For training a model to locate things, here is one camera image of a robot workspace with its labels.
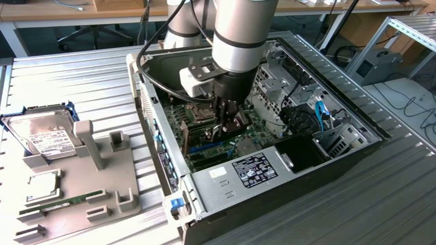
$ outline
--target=black cable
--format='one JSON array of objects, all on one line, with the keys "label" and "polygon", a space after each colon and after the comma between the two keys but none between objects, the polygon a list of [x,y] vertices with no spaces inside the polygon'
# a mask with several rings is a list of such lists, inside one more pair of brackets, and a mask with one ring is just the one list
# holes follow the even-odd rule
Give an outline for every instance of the black cable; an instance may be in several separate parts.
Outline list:
[{"label": "black cable", "polygon": [[[396,37],[397,35],[400,34],[396,33],[392,37],[389,37],[388,39],[383,40],[381,42],[377,42],[376,45],[389,41],[393,37]],[[361,47],[367,47],[367,46],[353,46],[353,45],[347,45],[347,46],[340,46],[336,51],[335,51],[335,55],[333,55],[333,63],[339,66],[339,67],[345,67],[348,65],[349,62],[343,62],[339,60],[339,53],[343,52],[343,51],[348,51],[349,54],[351,54],[351,57],[349,58],[353,58],[355,54],[357,53],[357,48],[361,48]]]},{"label": "black cable", "polygon": [[412,11],[415,11],[415,5],[411,0],[408,0],[409,4],[412,5]]},{"label": "black cable", "polygon": [[297,87],[299,87],[299,85],[300,85],[301,77],[303,77],[303,73],[304,73],[304,71],[301,71],[300,76],[299,76],[299,80],[296,81],[296,83],[295,83],[295,85],[293,85],[293,88],[292,88],[291,92],[287,94],[287,96],[284,97],[284,100],[281,101],[281,104],[280,104],[280,111],[281,111],[281,109],[284,108],[284,103],[285,103],[285,101],[288,100],[288,98],[291,97],[291,95],[293,94],[295,90],[297,89]]},{"label": "black cable", "polygon": [[307,23],[299,23],[299,22],[296,22],[293,19],[291,19],[291,17],[292,17],[292,16],[287,16],[288,20],[292,21],[293,23],[296,23],[297,25],[303,25],[303,26],[304,26],[304,25],[309,25],[309,24],[315,23],[316,21],[319,21],[319,18],[316,17],[315,20],[312,20],[312,21],[309,21],[309,22],[307,22]]},{"label": "black cable", "polygon": [[215,98],[208,98],[208,99],[197,99],[197,98],[192,98],[176,91],[173,91],[169,87],[167,87],[164,84],[161,84],[144,70],[143,66],[141,66],[141,57],[145,54],[147,49],[149,48],[151,44],[153,41],[157,40],[157,37],[160,35],[160,33],[164,31],[164,29],[167,28],[169,22],[172,21],[172,19],[175,18],[176,14],[179,13],[181,7],[184,4],[184,0],[180,1],[180,4],[175,10],[175,12],[172,13],[172,15],[169,16],[168,20],[164,22],[163,26],[159,28],[159,30],[156,31],[155,35],[151,37],[151,39],[148,40],[147,44],[144,45],[143,49],[140,50],[140,52],[137,53],[137,57],[136,57],[136,66],[137,69],[141,73],[141,75],[149,80],[149,82],[157,87],[160,88],[163,91],[165,91],[168,94],[173,95],[175,97],[177,97],[181,100],[193,102],[193,103],[211,103],[213,102]]},{"label": "black cable", "polygon": [[407,5],[405,5],[401,1],[397,1],[397,2],[403,5],[403,7],[404,7],[404,11],[407,11],[407,10],[408,10]]},{"label": "black cable", "polygon": [[315,117],[315,115],[311,114],[308,111],[304,111],[304,110],[299,110],[297,112],[300,112],[300,113],[308,115],[309,118],[311,118],[311,120],[312,120],[312,122],[315,122],[315,124],[319,126],[319,129],[321,130],[321,123],[320,123],[320,121],[317,120],[317,118]]},{"label": "black cable", "polygon": [[147,26],[148,26],[148,17],[149,17],[149,3],[151,0],[147,1],[147,6],[144,9],[144,13],[141,15],[141,19],[140,19],[140,27],[139,27],[139,32],[137,32],[137,36],[136,36],[136,45],[140,45],[140,37],[141,37],[141,33],[143,33],[143,29],[145,27],[145,34],[144,34],[144,42],[147,40]]},{"label": "black cable", "polygon": [[[425,109],[424,107],[421,107],[421,106],[415,102],[416,97],[409,98],[404,93],[401,93],[401,92],[399,92],[397,90],[392,89],[392,88],[391,88],[385,83],[383,83],[383,84],[384,84],[384,85],[385,85],[391,90],[393,90],[395,92],[400,93],[405,98],[408,98],[409,101],[407,102],[405,106],[403,106],[403,107],[396,107],[396,106],[391,103],[391,101],[387,99],[387,97],[384,96],[384,94],[381,93],[381,91],[379,90],[379,88],[376,87],[376,85],[373,84],[373,87],[376,88],[376,90],[377,90],[377,92],[380,93],[380,95],[383,96],[383,98],[387,100],[388,104],[389,104],[395,109],[397,109],[397,110],[403,110],[403,114],[404,114],[404,116],[407,116],[407,117],[413,117],[413,116],[417,116],[417,115],[420,115],[420,114],[423,114],[423,113],[425,113],[425,112],[429,112],[427,118],[424,119],[424,121],[423,121],[423,123],[421,123],[421,125],[420,125],[420,129],[424,129],[424,134],[425,134],[425,137],[427,137],[428,141],[429,141],[432,144],[435,144],[435,142],[433,142],[433,141],[429,139],[429,137],[428,137],[428,134],[427,134],[427,128],[428,128],[429,126],[433,126],[433,127],[432,127],[432,130],[433,130],[433,133],[436,134],[436,129],[435,129],[436,122],[432,122],[432,123],[428,123],[428,124],[425,124],[425,122],[427,122],[427,120],[429,119],[429,117],[431,117],[432,115],[436,116],[436,114],[435,114],[436,108]],[[408,115],[408,114],[407,114],[407,108],[409,107],[411,104],[416,104],[416,105],[417,105],[417,106],[419,106],[424,111],[421,111],[421,112],[419,112],[419,113],[416,113],[416,114]]]},{"label": "black cable", "polygon": [[[328,16],[331,16],[331,14],[332,14],[332,12],[333,12],[335,5],[336,5],[336,1],[337,1],[337,0],[335,0],[335,2],[333,2],[333,6],[332,6],[332,9],[329,10]],[[320,37],[321,30],[323,30],[324,23],[325,23],[327,19],[328,19],[328,18],[325,17],[325,18],[324,18],[324,21],[323,21],[323,24],[321,24],[321,27],[320,27],[320,30],[319,30],[319,34],[316,35],[316,38],[315,38],[313,46],[317,45],[316,41],[319,40],[319,37]]]},{"label": "black cable", "polygon": [[436,66],[433,68],[433,73],[431,74],[420,74],[415,75],[412,79],[417,82],[431,82],[431,88],[428,90],[432,90],[433,88],[433,83],[435,83],[435,77],[436,77]]},{"label": "black cable", "polygon": [[305,15],[303,15],[301,18],[297,18],[297,17],[295,17],[295,16],[287,16],[287,17],[292,17],[292,18],[295,18],[295,19],[304,19],[304,18],[305,18]]},{"label": "black cable", "polygon": [[192,12],[192,16],[193,16],[193,20],[196,21],[197,23],[197,27],[200,29],[200,32],[201,32],[201,35],[204,36],[207,42],[212,45],[212,39],[208,37],[208,35],[205,34],[205,30],[199,22],[199,19],[197,19],[197,15],[196,15],[196,10],[193,8],[193,0],[191,0],[191,12]]}]

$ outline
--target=wire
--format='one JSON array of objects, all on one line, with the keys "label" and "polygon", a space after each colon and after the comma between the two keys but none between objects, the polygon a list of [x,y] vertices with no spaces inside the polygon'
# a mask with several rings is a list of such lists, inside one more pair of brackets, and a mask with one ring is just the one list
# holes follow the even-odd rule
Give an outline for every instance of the wire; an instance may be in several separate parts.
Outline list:
[{"label": "wire", "polygon": [[[331,14],[332,14],[332,12],[333,12],[335,5],[336,5],[336,1],[337,1],[337,0],[335,0],[335,2],[333,2],[333,6],[332,6],[332,9],[329,10],[329,13],[328,13],[329,16],[331,16]],[[319,40],[319,36],[320,36],[321,30],[323,30],[324,23],[325,23],[325,19],[324,19],[324,22],[323,22],[323,24],[321,24],[320,31],[319,31],[319,34],[316,35],[316,39],[315,39],[315,42],[313,42],[313,43],[316,43],[316,41]],[[327,34],[328,34],[328,32],[329,32],[332,26],[333,26],[333,24],[329,25],[328,30],[327,30],[327,33],[325,33],[325,35],[324,35],[321,41],[320,41],[317,44],[315,44],[313,47],[316,47],[317,45],[320,45],[320,44],[324,42],[325,37],[327,37]]]},{"label": "wire", "polygon": [[87,5],[89,5],[88,2],[81,3],[81,4],[64,4],[64,3],[61,3],[61,2],[57,1],[57,0],[53,0],[53,1],[55,1],[55,3],[57,3],[59,5],[61,5],[61,6],[64,6],[64,7],[68,7],[68,8],[77,9],[77,10],[80,10],[80,11],[83,11],[83,7],[79,7],[79,6],[87,6]]},{"label": "wire", "polygon": [[[400,91],[397,91],[397,90],[395,90],[393,88],[391,88],[385,83],[383,83],[383,84],[384,84],[384,85],[385,85],[391,90],[393,90],[395,92],[397,92],[399,94],[401,94],[405,98],[408,98],[409,101],[407,102],[405,106],[403,106],[403,107],[396,107],[396,106],[391,103],[391,101],[387,99],[387,97],[384,96],[384,94],[381,93],[381,91],[379,90],[379,88],[376,87],[376,85],[373,84],[373,87],[376,88],[376,90],[377,90],[377,92],[380,93],[380,95],[383,96],[383,98],[387,100],[388,104],[389,104],[395,109],[397,109],[397,110],[403,110],[403,114],[404,114],[404,116],[407,116],[407,117],[413,117],[413,116],[417,116],[417,115],[424,114],[425,112],[429,112],[427,118],[424,119],[424,121],[423,121],[423,123],[421,123],[421,125],[420,125],[420,129],[424,129],[424,134],[425,134],[427,139],[429,140],[429,142],[431,142],[432,144],[435,144],[435,142],[429,139],[429,136],[428,136],[428,134],[427,134],[427,128],[428,128],[429,126],[433,126],[433,127],[432,127],[432,130],[433,130],[433,133],[436,134],[436,129],[435,129],[435,127],[436,127],[436,122],[432,122],[432,123],[428,123],[428,124],[425,124],[425,122],[427,122],[427,120],[429,119],[429,117],[431,117],[432,115],[436,116],[436,114],[435,114],[436,108],[425,109],[421,105],[419,105],[419,104],[415,102],[416,97],[409,98],[404,93],[401,93]],[[421,111],[421,112],[419,112],[419,113],[416,113],[416,114],[411,114],[411,115],[408,115],[408,114],[407,114],[407,108],[409,107],[411,104],[416,104],[416,105],[417,105],[417,106],[419,106],[424,111]]]},{"label": "wire", "polygon": [[156,31],[155,35],[151,37],[151,39],[147,41],[143,49],[140,50],[139,54],[137,54],[137,57],[136,57],[136,66],[137,66],[137,69],[141,73],[141,75],[149,80],[149,82],[157,87],[160,88],[163,91],[165,91],[168,94],[173,95],[176,98],[181,99],[181,100],[185,100],[185,101],[189,101],[189,102],[193,102],[193,103],[211,103],[213,102],[215,100],[215,97],[212,98],[208,98],[208,99],[199,99],[199,98],[192,98],[176,91],[173,91],[169,87],[167,87],[164,84],[161,84],[148,73],[147,71],[144,70],[143,66],[141,66],[141,57],[144,56],[145,54],[145,51],[147,49],[149,48],[152,42],[155,40],[157,40],[157,37],[160,35],[160,33],[164,31],[164,29],[167,28],[169,22],[172,21],[172,19],[175,18],[176,14],[179,13],[181,7],[183,7],[183,4],[184,4],[184,0],[180,1],[180,4],[175,10],[175,12],[171,14],[168,20],[164,22],[163,26],[159,28],[159,30]]},{"label": "wire", "polygon": [[305,18],[305,15],[303,15],[301,18],[297,18],[297,17],[295,17],[295,16],[287,16],[287,17],[288,17],[288,18],[292,17],[292,18],[295,18],[295,19],[304,19],[304,18]]},{"label": "wire", "polygon": [[139,39],[140,39],[140,36],[141,36],[143,28],[144,28],[144,25],[141,24],[139,26],[139,32],[137,32],[137,36],[136,36],[136,45],[139,45]]},{"label": "wire", "polygon": [[407,8],[408,8],[407,5],[401,1],[399,1],[399,0],[397,0],[397,2],[403,5],[404,11],[407,11]]},{"label": "wire", "polygon": [[[389,41],[393,37],[396,37],[397,35],[400,34],[400,32],[395,33],[392,37],[389,37],[388,39],[380,41],[376,43],[376,45]],[[353,46],[353,45],[347,45],[347,46],[340,46],[336,51],[335,51],[335,54],[333,54],[333,63],[339,66],[339,67],[345,67],[351,61],[351,59],[353,58],[355,54],[357,53],[357,48],[361,48],[361,47],[367,47],[367,46]],[[339,56],[339,53],[343,52],[343,51],[348,51],[349,54],[351,54],[351,57],[344,57],[344,56]],[[339,60],[339,58],[347,58],[349,59],[348,62],[343,62]]]},{"label": "wire", "polygon": [[297,89],[297,87],[299,87],[299,85],[300,85],[301,77],[303,77],[303,73],[304,73],[304,71],[301,71],[300,76],[299,76],[299,80],[296,81],[296,83],[295,83],[295,85],[293,85],[293,88],[292,88],[291,92],[287,94],[287,96],[284,97],[284,100],[281,101],[281,104],[280,104],[280,111],[281,111],[283,108],[284,108],[284,103],[285,103],[285,101],[288,100],[288,98],[291,97],[291,95],[293,94],[295,90]]},{"label": "wire", "polygon": [[273,125],[277,125],[277,126],[280,126],[280,127],[284,127],[285,125],[284,124],[279,124],[277,122],[273,122],[273,121],[271,121],[271,120],[268,120],[268,119],[265,119],[265,118],[263,118],[267,122],[269,122],[271,124],[273,124]]},{"label": "wire", "polygon": [[411,0],[408,0],[409,4],[412,5],[412,11],[415,11],[415,5]]},{"label": "wire", "polygon": [[197,27],[199,27],[199,29],[200,29],[200,32],[201,32],[201,34],[203,34],[203,36],[204,36],[204,38],[205,38],[205,41],[211,44],[211,46],[213,46],[213,43],[212,43],[212,41],[211,41],[211,38],[209,38],[208,35],[205,34],[205,31],[204,31],[203,26],[200,25],[200,22],[199,22],[199,19],[197,19],[196,10],[195,10],[195,8],[193,8],[193,0],[191,0],[191,12],[192,12],[193,19],[195,19],[195,21],[196,21],[196,23],[197,23]]},{"label": "wire", "polygon": [[315,124],[319,126],[319,130],[321,130],[321,124],[320,124],[320,121],[317,120],[317,118],[313,116],[313,114],[311,114],[308,111],[304,111],[304,110],[299,110],[297,112],[305,114],[309,116],[312,122],[315,122]]},{"label": "wire", "polygon": [[151,5],[151,0],[147,1],[145,10],[144,10],[144,13],[141,15],[140,27],[139,27],[139,32],[137,32],[137,36],[136,36],[136,45],[140,45],[139,41],[140,41],[140,36],[141,36],[143,29],[144,29],[144,42],[147,41],[149,5]]},{"label": "wire", "polygon": [[429,84],[429,89],[428,89],[428,90],[432,90],[432,89],[433,89],[433,83],[435,83],[435,76],[436,76],[436,66],[435,66],[435,68],[433,68],[433,73],[431,73],[431,74],[420,74],[420,75],[415,75],[415,76],[412,77],[412,79],[417,81],[420,78],[427,78],[425,81],[419,80],[417,82],[431,82],[431,84]]},{"label": "wire", "polygon": [[293,19],[291,19],[291,17],[292,17],[292,16],[287,16],[288,20],[292,21],[293,23],[296,23],[297,25],[303,25],[303,26],[309,25],[309,24],[315,23],[316,21],[319,21],[319,18],[316,17],[312,21],[309,21],[309,22],[307,22],[307,23],[299,23],[299,22],[296,22]]},{"label": "wire", "polygon": [[345,60],[348,60],[348,61],[352,60],[352,58],[345,57],[345,56],[339,56],[339,58],[343,58],[343,59],[345,59]]}]

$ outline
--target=hard drive label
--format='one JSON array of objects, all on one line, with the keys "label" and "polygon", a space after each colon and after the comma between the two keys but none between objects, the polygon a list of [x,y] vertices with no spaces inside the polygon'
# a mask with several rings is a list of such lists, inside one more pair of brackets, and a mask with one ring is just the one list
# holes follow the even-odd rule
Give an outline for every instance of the hard drive label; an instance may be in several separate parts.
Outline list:
[{"label": "hard drive label", "polygon": [[247,188],[279,176],[263,153],[233,162],[232,165]]},{"label": "hard drive label", "polygon": [[44,157],[75,150],[65,130],[35,134],[29,139]]}]

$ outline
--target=gray metal box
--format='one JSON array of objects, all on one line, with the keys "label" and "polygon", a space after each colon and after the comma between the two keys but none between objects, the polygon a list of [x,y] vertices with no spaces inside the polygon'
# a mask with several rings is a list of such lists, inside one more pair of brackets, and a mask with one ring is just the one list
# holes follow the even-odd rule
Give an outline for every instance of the gray metal box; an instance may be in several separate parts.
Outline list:
[{"label": "gray metal box", "polygon": [[[356,53],[348,67],[357,60],[360,53]],[[349,77],[360,86],[383,82],[387,76],[396,72],[401,62],[401,54],[391,52],[387,48],[373,49],[368,52],[356,72],[349,74]]]},{"label": "gray metal box", "polygon": [[[281,39],[271,40],[267,43],[267,64],[260,72],[271,73],[269,79],[280,80],[281,77],[289,76],[289,74],[280,74],[283,69],[277,67],[281,65],[283,57],[279,57],[277,60],[268,59],[268,53],[272,51],[283,52],[284,56],[304,70],[319,88],[328,91],[329,99],[347,110],[355,127],[365,134],[367,142],[355,150],[333,156],[323,164],[308,167],[296,173],[292,171],[292,159],[276,145],[192,173],[160,103],[165,94],[157,91],[148,81],[144,81],[140,84],[143,114],[156,139],[155,143],[149,142],[148,144],[157,148],[161,147],[161,144],[165,145],[165,151],[160,155],[160,160],[155,161],[155,166],[160,169],[160,180],[167,180],[163,187],[168,186],[167,192],[172,192],[164,198],[168,222],[179,226],[184,244],[204,243],[325,185],[339,178],[389,138],[387,132]],[[149,73],[167,86],[180,89],[179,70],[187,67],[191,61],[205,59],[209,56],[211,48],[204,47],[151,52],[147,57]],[[272,108],[277,108],[276,102],[269,101],[269,104]],[[257,181],[259,183],[251,182],[255,180],[252,177],[256,176],[264,178]],[[175,199],[183,199],[185,205],[177,210],[171,210],[171,201]]]}]

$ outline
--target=wooden table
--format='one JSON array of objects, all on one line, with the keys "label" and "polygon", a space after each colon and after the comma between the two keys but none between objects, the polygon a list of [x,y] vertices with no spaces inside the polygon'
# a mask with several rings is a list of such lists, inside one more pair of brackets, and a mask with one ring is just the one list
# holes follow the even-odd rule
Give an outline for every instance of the wooden table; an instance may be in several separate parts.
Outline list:
[{"label": "wooden table", "polygon": [[[332,23],[332,28],[327,34],[323,42],[325,46],[337,25],[344,17],[344,13],[349,8],[351,1],[345,4],[335,6],[332,14],[337,14],[336,20]],[[68,0],[68,3],[83,3],[83,0]],[[428,4],[423,0],[413,0],[416,14]],[[292,15],[317,15],[328,14],[332,6],[327,4],[316,4],[308,7],[295,0],[279,0],[276,9],[276,16]],[[403,5],[380,6],[371,0],[360,0],[353,13],[371,12],[396,12],[403,11]],[[0,13],[0,31],[8,41],[12,51],[17,57],[28,56],[28,51],[23,40],[16,31],[17,28],[35,27],[60,27],[60,26],[85,26],[85,25],[104,25],[115,23],[135,23],[140,21],[143,9],[136,10],[116,10],[100,11],[95,7],[84,6],[84,11],[57,5],[53,0],[29,0],[25,5],[4,5]],[[153,0],[149,10],[149,21],[164,21],[168,18],[167,0]]]},{"label": "wooden table", "polygon": [[0,3],[0,13],[1,13],[1,10],[3,10],[3,3]]}]

